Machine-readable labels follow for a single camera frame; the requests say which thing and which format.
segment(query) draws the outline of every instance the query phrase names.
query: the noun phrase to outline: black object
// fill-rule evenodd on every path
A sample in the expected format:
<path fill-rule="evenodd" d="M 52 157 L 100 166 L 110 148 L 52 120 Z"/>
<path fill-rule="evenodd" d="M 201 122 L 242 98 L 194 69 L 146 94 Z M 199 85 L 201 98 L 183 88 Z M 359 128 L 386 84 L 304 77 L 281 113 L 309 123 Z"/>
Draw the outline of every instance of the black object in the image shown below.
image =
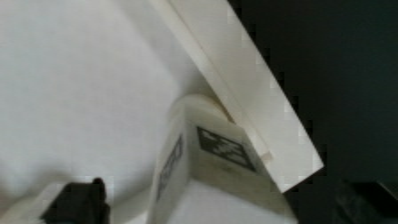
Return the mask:
<path fill-rule="evenodd" d="M 110 207 L 105 203 L 103 180 L 69 183 L 41 216 L 46 224 L 108 224 Z"/>
<path fill-rule="evenodd" d="M 336 224 L 398 223 L 398 201 L 377 182 L 345 181 L 338 188 L 336 202 Z"/>

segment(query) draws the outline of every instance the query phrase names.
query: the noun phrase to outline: white wall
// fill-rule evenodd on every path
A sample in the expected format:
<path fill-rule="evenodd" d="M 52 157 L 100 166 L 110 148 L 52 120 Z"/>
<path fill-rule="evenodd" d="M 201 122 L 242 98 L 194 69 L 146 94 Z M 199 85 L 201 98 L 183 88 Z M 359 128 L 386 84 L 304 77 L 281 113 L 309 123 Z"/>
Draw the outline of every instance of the white wall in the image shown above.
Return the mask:
<path fill-rule="evenodd" d="M 0 209 L 57 180 L 151 180 L 167 110 L 211 94 L 146 0 L 0 1 Z"/>

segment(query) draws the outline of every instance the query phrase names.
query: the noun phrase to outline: dark background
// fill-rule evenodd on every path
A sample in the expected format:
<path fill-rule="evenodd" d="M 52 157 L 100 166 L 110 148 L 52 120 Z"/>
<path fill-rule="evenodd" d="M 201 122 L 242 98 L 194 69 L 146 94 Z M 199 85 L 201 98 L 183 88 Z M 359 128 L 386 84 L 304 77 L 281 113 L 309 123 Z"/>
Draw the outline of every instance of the dark background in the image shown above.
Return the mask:
<path fill-rule="evenodd" d="M 398 180 L 398 1 L 229 3 L 327 165 L 286 197 L 329 224 L 338 181 Z"/>

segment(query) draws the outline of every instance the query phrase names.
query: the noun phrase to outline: white panel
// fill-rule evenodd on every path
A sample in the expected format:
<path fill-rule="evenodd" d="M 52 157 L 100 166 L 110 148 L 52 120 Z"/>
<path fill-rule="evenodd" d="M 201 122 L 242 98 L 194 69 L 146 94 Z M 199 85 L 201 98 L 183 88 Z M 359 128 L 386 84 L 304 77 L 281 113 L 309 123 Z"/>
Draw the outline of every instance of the white panel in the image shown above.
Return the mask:
<path fill-rule="evenodd" d="M 322 160 L 226 0 L 151 0 L 286 191 Z"/>

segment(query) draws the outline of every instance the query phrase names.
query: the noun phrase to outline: printed graphic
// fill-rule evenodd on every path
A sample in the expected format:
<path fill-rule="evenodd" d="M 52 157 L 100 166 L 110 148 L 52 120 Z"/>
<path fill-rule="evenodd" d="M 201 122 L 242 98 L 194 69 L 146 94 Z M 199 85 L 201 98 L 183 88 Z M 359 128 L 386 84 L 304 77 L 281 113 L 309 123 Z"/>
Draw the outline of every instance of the printed graphic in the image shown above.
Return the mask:
<path fill-rule="evenodd" d="M 242 144 L 224 138 L 211 131 L 197 127 L 201 149 L 222 159 L 256 171 Z"/>
<path fill-rule="evenodd" d="M 167 159 L 167 162 L 165 162 L 163 170 L 162 170 L 162 173 L 160 173 L 156 200 L 162 197 L 162 193 L 163 193 L 163 190 L 165 190 L 165 187 L 167 187 L 172 170 L 176 168 L 178 161 L 181 159 L 181 155 L 183 155 L 183 138 L 179 136 L 176 146 L 174 146 L 174 149 L 172 149 L 172 153 L 171 153 L 171 156 L 169 156 L 169 159 Z"/>

